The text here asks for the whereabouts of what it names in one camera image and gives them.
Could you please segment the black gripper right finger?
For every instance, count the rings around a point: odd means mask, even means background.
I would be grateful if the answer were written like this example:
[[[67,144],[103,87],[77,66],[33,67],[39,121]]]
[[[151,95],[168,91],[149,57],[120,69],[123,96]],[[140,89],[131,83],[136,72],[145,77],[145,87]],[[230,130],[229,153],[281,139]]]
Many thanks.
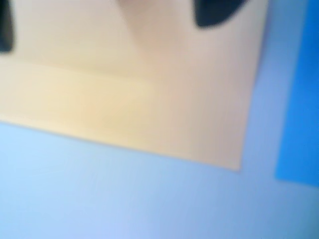
[[[194,21],[198,27],[220,25],[234,16],[246,0],[193,0]]]

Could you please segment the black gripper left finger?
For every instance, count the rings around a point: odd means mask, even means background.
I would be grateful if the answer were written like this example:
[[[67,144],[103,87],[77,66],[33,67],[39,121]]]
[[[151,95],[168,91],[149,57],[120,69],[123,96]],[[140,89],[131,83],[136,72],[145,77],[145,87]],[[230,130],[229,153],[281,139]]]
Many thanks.
[[[12,12],[8,0],[0,0],[0,52],[8,53],[14,44]]]

